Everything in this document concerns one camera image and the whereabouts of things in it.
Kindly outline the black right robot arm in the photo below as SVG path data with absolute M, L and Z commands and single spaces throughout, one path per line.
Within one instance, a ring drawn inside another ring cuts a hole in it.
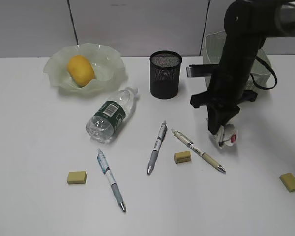
M 236 0 L 224 17 L 226 40 L 217 65 L 201 65 L 210 75 L 207 91 L 191 97 L 194 108 L 205 105 L 208 130 L 216 135 L 221 126 L 239 113 L 239 104 L 254 102 L 257 93 L 246 90 L 254 61 L 267 38 L 295 37 L 295 0 Z

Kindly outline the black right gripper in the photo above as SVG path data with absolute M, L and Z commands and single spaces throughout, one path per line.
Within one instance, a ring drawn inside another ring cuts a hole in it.
M 207 105 L 208 130 L 211 134 L 217 134 L 221 126 L 239 113 L 238 104 L 256 100 L 256 92 L 245 90 L 251 68 L 218 66 L 211 74 L 207 91 L 191 96 L 190 104 L 194 108 Z

